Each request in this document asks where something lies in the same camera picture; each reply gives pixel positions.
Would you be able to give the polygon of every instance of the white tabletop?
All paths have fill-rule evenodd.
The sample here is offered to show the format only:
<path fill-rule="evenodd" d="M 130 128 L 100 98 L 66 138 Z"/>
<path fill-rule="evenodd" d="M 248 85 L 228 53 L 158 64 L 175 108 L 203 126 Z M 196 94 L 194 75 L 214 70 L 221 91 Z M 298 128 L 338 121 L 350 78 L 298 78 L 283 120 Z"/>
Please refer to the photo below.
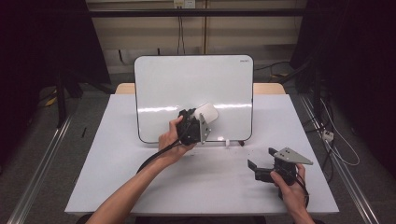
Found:
<path fill-rule="evenodd" d="M 112 95 L 65 212 L 85 214 L 131 178 L 157 145 L 137 134 L 134 95 Z M 268 215 L 286 213 L 271 183 L 254 179 L 248 159 L 271 168 L 268 147 L 290 147 L 314 162 L 306 165 L 311 214 L 338 212 L 288 95 L 254 95 L 253 131 L 244 147 L 197 146 L 160 173 L 132 213 L 139 216 Z"/>

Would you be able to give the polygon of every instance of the wall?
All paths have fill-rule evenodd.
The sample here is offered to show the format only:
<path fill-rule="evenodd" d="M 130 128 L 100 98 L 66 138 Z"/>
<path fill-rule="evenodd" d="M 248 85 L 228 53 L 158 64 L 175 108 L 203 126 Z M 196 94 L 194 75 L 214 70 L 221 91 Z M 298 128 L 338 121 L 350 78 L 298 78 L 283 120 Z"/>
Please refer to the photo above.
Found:
<path fill-rule="evenodd" d="M 196 8 L 301 8 L 298 1 L 196 0 Z M 89 9 L 174 8 L 169 0 L 87 0 Z M 182 53 L 178 18 L 93 18 L 109 73 L 131 71 L 143 54 Z M 301 17 L 182 18 L 186 54 L 249 54 L 256 64 L 289 61 L 300 29 Z M 120 62 L 118 49 L 124 63 Z"/>

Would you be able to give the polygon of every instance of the person's left hand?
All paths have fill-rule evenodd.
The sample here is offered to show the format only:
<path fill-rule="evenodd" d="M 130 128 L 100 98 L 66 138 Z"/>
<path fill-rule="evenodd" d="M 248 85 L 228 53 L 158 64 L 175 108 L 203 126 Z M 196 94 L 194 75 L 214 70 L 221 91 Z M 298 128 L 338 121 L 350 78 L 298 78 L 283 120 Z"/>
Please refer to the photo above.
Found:
<path fill-rule="evenodd" d="M 177 140 L 177 128 L 176 125 L 183 120 L 183 116 L 178 117 L 177 119 L 173 119 L 169 121 L 169 131 L 167 133 L 162 134 L 159 137 L 159 150 L 164 149 L 170 144 L 174 143 Z M 168 150 L 163 153 L 159 158 L 164 160 L 167 165 L 171 165 L 178 160 L 189 150 L 193 149 L 196 144 L 191 144 L 189 146 L 179 145 Z"/>

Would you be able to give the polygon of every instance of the person's right hand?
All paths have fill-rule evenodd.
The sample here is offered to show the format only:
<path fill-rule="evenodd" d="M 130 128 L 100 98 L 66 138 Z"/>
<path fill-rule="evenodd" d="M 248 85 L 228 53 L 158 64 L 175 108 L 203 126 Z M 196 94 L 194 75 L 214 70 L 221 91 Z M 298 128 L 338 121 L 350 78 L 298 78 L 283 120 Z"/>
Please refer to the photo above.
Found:
<path fill-rule="evenodd" d="M 183 116 L 178 117 L 177 119 L 173 119 L 169 121 L 169 131 L 167 133 L 162 134 L 159 137 L 159 150 L 164 149 L 169 146 L 173 142 L 177 140 L 177 128 L 176 125 L 183 120 Z M 173 164 L 177 162 L 187 151 L 193 149 L 196 144 L 191 144 L 189 146 L 184 145 L 176 145 L 172 149 L 163 153 L 159 158 L 165 161 L 166 165 Z"/>
<path fill-rule="evenodd" d="M 301 164 L 296 164 L 298 169 L 298 179 L 305 182 L 305 168 Z M 277 172 L 271 172 L 271 177 L 277 187 L 280 188 L 283 195 L 283 203 L 286 205 L 289 214 L 293 217 L 296 224 L 299 223 L 314 223 L 311 216 L 305 208 L 305 193 L 304 190 L 296 182 L 288 186 Z"/>

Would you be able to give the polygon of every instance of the black curtain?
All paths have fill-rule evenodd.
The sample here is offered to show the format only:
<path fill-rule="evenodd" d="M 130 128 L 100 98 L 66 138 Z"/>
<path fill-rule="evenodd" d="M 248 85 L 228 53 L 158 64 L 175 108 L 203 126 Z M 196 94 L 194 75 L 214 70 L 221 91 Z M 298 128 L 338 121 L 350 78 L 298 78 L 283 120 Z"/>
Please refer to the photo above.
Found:
<path fill-rule="evenodd" d="M 39 91 L 61 70 L 110 82 L 91 18 L 43 13 L 61 9 L 88 11 L 84 0 L 0 2 L 1 163 L 23 136 Z"/>

